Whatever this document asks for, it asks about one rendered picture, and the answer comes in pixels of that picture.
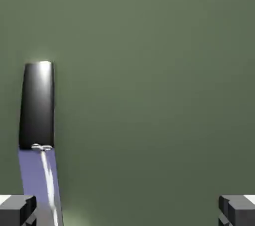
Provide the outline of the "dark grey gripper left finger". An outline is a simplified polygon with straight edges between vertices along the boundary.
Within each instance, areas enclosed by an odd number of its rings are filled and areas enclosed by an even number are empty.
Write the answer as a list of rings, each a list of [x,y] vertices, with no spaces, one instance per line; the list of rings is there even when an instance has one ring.
[[[37,200],[31,195],[0,195],[0,226],[37,226]]]

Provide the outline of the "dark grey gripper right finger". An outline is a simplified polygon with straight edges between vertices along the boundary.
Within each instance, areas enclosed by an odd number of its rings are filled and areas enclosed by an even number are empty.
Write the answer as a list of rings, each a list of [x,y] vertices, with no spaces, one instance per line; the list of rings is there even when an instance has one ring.
[[[220,195],[218,226],[255,226],[255,195]]]

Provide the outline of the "green painted cabinet door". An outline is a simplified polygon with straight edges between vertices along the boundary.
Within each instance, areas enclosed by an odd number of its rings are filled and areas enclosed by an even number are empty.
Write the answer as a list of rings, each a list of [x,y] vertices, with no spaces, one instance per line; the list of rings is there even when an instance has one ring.
[[[64,226],[218,226],[255,194],[255,0],[0,0],[0,195],[45,60]]]

